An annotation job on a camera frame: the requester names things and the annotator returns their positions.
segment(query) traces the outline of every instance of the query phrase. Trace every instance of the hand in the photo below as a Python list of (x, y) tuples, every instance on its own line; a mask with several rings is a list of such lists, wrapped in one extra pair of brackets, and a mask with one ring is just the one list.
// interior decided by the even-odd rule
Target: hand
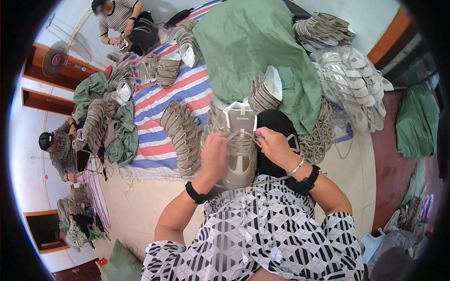
[(113, 44), (113, 45), (119, 45), (122, 41), (123, 41), (123, 37), (115, 37), (115, 38), (111, 38), (111, 40), (109, 40), (109, 43)]
[(192, 181), (198, 194), (208, 194), (224, 175), (227, 166), (228, 140), (226, 133), (210, 134), (200, 155), (202, 168)]
[(72, 136), (75, 136), (76, 133), (77, 133), (77, 129), (75, 128), (75, 125), (72, 124), (72, 125), (70, 126), (69, 134), (72, 135)]
[(77, 183), (78, 182), (78, 176), (76, 173), (72, 172), (72, 173), (68, 173), (67, 174), (67, 179), (70, 180), (73, 183)]
[(261, 137), (257, 138), (261, 144), (261, 152), (280, 168), (288, 170), (292, 167), (293, 162), (298, 162), (299, 155), (292, 151), (288, 140), (282, 133), (275, 132), (267, 127), (261, 127), (256, 129), (255, 134)]
[(134, 24), (135, 24), (134, 20), (132, 20), (132, 19), (128, 20), (128, 23), (126, 24), (125, 30), (123, 31), (123, 33), (125, 34), (125, 37), (130, 35), (130, 33), (133, 31), (133, 25)]

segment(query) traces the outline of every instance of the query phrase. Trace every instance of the silver bracelet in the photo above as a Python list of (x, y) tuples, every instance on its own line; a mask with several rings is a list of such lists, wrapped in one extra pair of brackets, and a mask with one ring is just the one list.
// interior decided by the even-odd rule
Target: silver bracelet
[(304, 162), (305, 162), (305, 158), (302, 157), (302, 158), (301, 158), (300, 164), (298, 164), (298, 166), (294, 169), (294, 171), (292, 171), (292, 172), (290, 172), (290, 173), (287, 173), (287, 175), (288, 175), (289, 177), (292, 177), (293, 175), (295, 175), (295, 173), (303, 166), (303, 163), (304, 163)]

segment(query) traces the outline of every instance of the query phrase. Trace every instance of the black cap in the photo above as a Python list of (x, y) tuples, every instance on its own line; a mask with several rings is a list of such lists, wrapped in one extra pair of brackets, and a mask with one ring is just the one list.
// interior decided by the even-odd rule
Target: black cap
[(47, 150), (53, 143), (54, 133), (42, 133), (39, 136), (39, 147), (42, 150)]
[(103, 10), (103, 7), (106, 3), (106, 0), (94, 0), (92, 1), (92, 10), (94, 11), (94, 14), (97, 15)]

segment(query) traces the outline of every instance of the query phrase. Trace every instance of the electric fan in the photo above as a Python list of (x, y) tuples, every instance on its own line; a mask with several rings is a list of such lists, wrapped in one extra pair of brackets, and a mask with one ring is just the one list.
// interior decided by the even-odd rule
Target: electric fan
[(63, 66), (78, 68), (84, 72), (94, 74), (95, 71), (74, 64), (67, 60), (69, 45), (64, 41), (58, 41), (50, 47), (42, 61), (42, 72), (46, 77), (53, 77), (63, 68)]

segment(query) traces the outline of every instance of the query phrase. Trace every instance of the black wrist strap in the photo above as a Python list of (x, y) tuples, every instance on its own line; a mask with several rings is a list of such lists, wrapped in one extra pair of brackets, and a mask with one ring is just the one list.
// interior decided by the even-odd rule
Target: black wrist strap
[(203, 204), (208, 200), (208, 195), (206, 194), (198, 194), (195, 189), (192, 187), (192, 182), (187, 182), (186, 185), (186, 192), (189, 194), (189, 196), (195, 201), (197, 205)]

